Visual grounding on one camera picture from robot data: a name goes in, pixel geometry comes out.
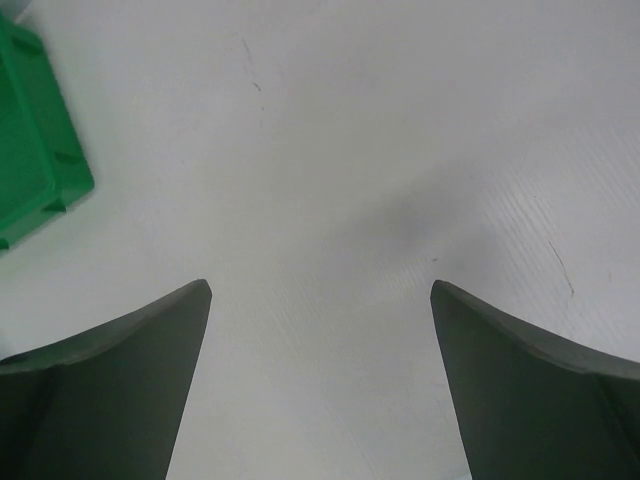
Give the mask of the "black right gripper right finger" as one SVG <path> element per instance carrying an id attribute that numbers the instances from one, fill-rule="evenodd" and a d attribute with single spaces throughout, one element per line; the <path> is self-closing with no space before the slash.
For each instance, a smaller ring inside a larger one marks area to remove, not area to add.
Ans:
<path id="1" fill-rule="evenodd" d="M 474 479 L 636 479 L 639 365 L 434 282 L 438 344 Z"/>

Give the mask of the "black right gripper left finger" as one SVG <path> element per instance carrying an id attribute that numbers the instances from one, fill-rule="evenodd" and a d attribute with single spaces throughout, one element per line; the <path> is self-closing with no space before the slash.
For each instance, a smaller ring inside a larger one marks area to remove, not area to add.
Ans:
<path id="1" fill-rule="evenodd" d="M 2 478 L 166 478 L 211 300 L 195 280 L 3 359 Z"/>

